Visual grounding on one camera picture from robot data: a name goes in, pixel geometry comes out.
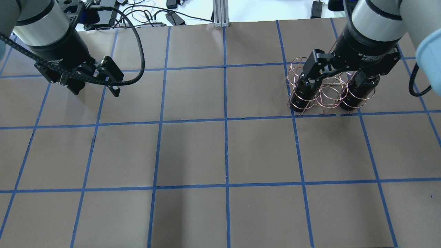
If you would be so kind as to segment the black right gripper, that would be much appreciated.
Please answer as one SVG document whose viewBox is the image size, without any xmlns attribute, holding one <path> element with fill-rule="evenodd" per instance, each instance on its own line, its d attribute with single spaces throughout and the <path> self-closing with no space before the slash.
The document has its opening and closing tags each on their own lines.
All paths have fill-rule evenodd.
<svg viewBox="0 0 441 248">
<path fill-rule="evenodd" d="M 370 94 L 401 59 L 398 46 L 362 44 L 350 34 L 341 34 L 332 53 L 315 49 L 302 67 L 301 91 L 317 91 L 324 79 L 336 75 L 336 69 L 357 71 L 355 93 Z"/>
</svg>

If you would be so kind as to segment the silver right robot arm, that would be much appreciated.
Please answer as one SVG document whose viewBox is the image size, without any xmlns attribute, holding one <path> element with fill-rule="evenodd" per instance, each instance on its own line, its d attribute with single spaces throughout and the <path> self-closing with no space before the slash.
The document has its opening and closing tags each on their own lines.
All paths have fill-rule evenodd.
<svg viewBox="0 0 441 248">
<path fill-rule="evenodd" d="M 440 1 L 359 0 L 331 53 L 315 49 L 304 64 L 295 87 L 311 99 L 322 81 L 341 72 L 361 71 L 364 79 L 388 70 L 386 56 L 408 33 L 416 61 L 432 90 L 440 95 Z"/>
</svg>

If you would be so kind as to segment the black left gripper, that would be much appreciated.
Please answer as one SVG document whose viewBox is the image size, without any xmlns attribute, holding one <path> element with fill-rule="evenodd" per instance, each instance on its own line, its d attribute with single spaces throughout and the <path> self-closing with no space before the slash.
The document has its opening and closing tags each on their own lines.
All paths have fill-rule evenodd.
<svg viewBox="0 0 441 248">
<path fill-rule="evenodd" d="M 47 46 L 34 47 L 34 54 L 41 58 L 60 66 L 71 72 L 82 72 L 84 75 L 93 77 L 95 59 L 90 55 L 86 44 L 51 44 Z M 97 78 L 106 82 L 116 82 L 123 80 L 123 72 L 119 69 L 113 59 L 106 55 L 98 64 Z M 71 93 L 78 95 L 85 87 L 83 80 L 77 80 L 72 77 L 64 78 L 64 86 Z"/>
</svg>

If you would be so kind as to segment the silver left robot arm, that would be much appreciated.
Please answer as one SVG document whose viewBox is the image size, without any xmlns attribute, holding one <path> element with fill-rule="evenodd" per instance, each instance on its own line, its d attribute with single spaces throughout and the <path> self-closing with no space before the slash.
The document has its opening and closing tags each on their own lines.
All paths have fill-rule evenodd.
<svg viewBox="0 0 441 248">
<path fill-rule="evenodd" d="M 109 56 L 97 62 L 75 29 L 85 4 L 63 0 L 2 0 L 1 35 L 14 33 L 25 51 L 41 58 L 34 66 L 49 83 L 60 83 L 78 95 L 85 83 L 105 80 L 115 97 L 123 73 Z"/>
</svg>

